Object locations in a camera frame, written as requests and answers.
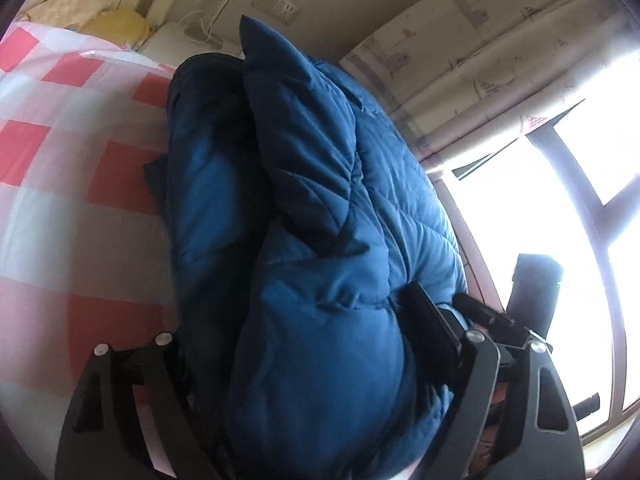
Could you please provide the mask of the red white checkered bedsheet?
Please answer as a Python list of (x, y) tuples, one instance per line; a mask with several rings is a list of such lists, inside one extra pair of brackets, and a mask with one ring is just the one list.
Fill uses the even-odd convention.
[(166, 148), (170, 77), (65, 29), (16, 23), (1, 41), (1, 411), (46, 476), (94, 347), (175, 326), (143, 177)]

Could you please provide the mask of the patterned beige curtain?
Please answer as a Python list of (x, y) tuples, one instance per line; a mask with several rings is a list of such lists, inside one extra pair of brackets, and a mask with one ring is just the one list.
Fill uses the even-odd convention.
[(421, 0), (342, 66), (435, 172), (548, 122), (638, 44), (620, 0)]

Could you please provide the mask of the wall socket plate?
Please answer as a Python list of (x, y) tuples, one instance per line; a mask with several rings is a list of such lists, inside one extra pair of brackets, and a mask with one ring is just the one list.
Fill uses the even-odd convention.
[(298, 13), (298, 7), (290, 0), (253, 0), (252, 7), (281, 24), (291, 23)]

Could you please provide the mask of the blue quilted jacket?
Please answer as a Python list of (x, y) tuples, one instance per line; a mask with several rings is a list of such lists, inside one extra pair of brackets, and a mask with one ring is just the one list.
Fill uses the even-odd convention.
[(452, 399), (406, 288), (465, 291), (454, 229), (366, 89), (254, 18), (240, 38), (176, 70), (145, 169), (196, 409), (245, 478), (392, 478)]

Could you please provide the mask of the yellow pillow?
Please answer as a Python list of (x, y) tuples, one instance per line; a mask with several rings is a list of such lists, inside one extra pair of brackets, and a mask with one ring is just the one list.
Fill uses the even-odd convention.
[(117, 47), (137, 51), (151, 36), (151, 27), (135, 10), (115, 9), (100, 13), (85, 24), (80, 32)]

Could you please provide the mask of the white bedside table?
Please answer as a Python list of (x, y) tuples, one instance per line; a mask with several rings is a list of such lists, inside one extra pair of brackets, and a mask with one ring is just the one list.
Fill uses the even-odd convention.
[(197, 24), (167, 22), (145, 41), (140, 53), (158, 64), (178, 67), (202, 53), (222, 53), (242, 58), (241, 48), (226, 38), (205, 37)]

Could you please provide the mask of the beige plush toy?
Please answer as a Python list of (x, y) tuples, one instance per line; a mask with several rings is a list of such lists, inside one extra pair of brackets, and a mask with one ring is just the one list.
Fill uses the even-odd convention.
[(114, 0), (46, 0), (23, 13), (25, 21), (57, 28), (82, 29)]

